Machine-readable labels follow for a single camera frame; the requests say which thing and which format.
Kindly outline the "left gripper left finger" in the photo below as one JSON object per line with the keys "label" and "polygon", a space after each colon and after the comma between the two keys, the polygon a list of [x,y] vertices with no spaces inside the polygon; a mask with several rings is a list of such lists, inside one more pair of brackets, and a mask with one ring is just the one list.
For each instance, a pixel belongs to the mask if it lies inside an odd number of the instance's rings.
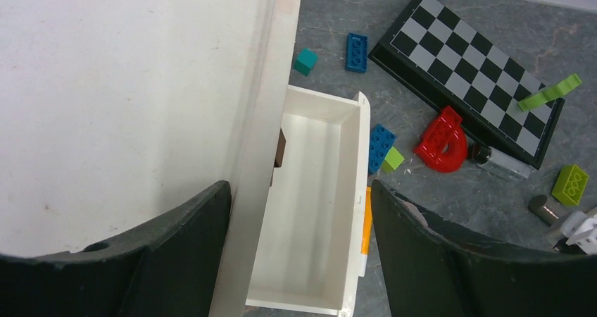
{"label": "left gripper left finger", "polygon": [[220,180],[78,253],[1,257],[2,316],[207,316],[232,196]]}

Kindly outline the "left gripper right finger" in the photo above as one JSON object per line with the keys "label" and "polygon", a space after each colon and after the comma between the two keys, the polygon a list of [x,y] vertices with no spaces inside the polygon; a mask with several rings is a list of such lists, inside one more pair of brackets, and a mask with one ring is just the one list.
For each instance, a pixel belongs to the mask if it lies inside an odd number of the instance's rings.
{"label": "left gripper right finger", "polygon": [[520,247],[375,180],[372,220],[393,316],[595,316],[596,257]]}

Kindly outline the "orange white cream tube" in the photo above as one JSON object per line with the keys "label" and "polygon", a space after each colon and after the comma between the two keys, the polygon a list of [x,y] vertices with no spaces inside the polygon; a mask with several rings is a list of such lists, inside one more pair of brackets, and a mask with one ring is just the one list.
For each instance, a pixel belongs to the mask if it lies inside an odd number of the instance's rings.
{"label": "orange white cream tube", "polygon": [[372,229],[372,209],[371,209],[371,187],[366,189],[365,212],[363,221],[363,236],[361,241],[361,254],[368,255],[370,246],[370,235]]}

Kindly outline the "concealer tube grey cap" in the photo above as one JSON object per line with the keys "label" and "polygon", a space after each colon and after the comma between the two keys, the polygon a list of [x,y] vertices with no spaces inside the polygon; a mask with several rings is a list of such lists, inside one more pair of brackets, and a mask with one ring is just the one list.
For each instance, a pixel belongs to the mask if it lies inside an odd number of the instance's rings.
{"label": "concealer tube grey cap", "polygon": [[527,207],[547,225],[554,224],[567,214],[567,209],[564,206],[545,194],[532,197]]}

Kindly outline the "clear vial black cap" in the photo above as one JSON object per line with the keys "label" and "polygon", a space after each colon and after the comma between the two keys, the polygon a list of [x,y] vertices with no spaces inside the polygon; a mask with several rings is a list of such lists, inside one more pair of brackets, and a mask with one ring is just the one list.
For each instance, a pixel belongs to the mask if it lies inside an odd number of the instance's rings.
{"label": "clear vial black cap", "polygon": [[468,155],[478,167],[504,180],[526,180],[536,170],[499,149],[478,142],[470,145]]}

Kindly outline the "white drawer organizer box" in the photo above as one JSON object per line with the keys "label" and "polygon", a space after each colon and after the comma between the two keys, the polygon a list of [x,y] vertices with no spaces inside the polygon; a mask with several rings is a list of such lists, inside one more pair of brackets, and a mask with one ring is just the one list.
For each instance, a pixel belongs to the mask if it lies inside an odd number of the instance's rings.
{"label": "white drawer organizer box", "polygon": [[300,5],[1,0],[1,257],[78,253],[224,180],[207,316],[352,316],[370,104],[289,84]]}

